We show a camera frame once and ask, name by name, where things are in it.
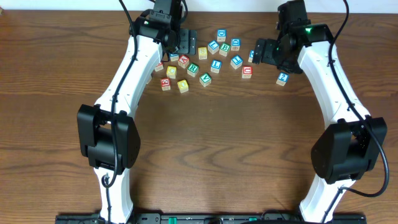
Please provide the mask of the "yellow O block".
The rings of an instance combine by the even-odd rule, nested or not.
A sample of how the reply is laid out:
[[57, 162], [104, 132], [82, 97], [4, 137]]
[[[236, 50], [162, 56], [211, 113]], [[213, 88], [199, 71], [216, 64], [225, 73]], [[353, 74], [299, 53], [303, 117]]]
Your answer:
[[181, 80], [181, 81], [177, 82], [177, 86], [178, 86], [180, 93], [185, 93], [189, 90], [189, 85], [186, 80]]

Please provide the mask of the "green R block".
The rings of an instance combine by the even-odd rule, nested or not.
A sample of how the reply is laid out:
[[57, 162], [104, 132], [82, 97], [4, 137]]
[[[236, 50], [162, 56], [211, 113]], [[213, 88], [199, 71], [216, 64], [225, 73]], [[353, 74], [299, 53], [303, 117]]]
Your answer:
[[187, 74], [192, 77], [196, 77], [198, 71], [199, 71], [199, 66], [195, 63], [191, 63], [187, 68]]

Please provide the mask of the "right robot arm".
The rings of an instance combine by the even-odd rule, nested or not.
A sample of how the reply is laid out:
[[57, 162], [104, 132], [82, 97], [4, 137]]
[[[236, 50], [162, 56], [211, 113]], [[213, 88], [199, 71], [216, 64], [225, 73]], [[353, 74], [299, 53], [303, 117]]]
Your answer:
[[325, 131], [311, 150], [315, 177], [299, 205], [302, 220], [329, 223], [333, 211], [352, 185], [372, 170], [380, 157], [384, 182], [377, 197], [389, 183], [389, 167], [382, 143], [387, 133], [383, 118], [373, 118], [358, 100], [338, 59], [336, 37], [325, 24], [292, 26], [277, 40], [258, 39], [253, 62], [275, 65], [288, 73], [304, 73], [320, 105]]

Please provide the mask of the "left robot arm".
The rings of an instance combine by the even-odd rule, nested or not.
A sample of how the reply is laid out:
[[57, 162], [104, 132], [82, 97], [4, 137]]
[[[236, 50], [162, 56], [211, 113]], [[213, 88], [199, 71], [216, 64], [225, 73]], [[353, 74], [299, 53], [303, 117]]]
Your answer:
[[141, 139], [134, 122], [139, 100], [163, 56], [194, 55], [197, 31], [137, 20], [130, 28], [123, 60], [93, 106], [77, 112], [80, 149], [99, 182], [102, 208], [97, 223], [127, 223], [133, 211], [130, 169]]

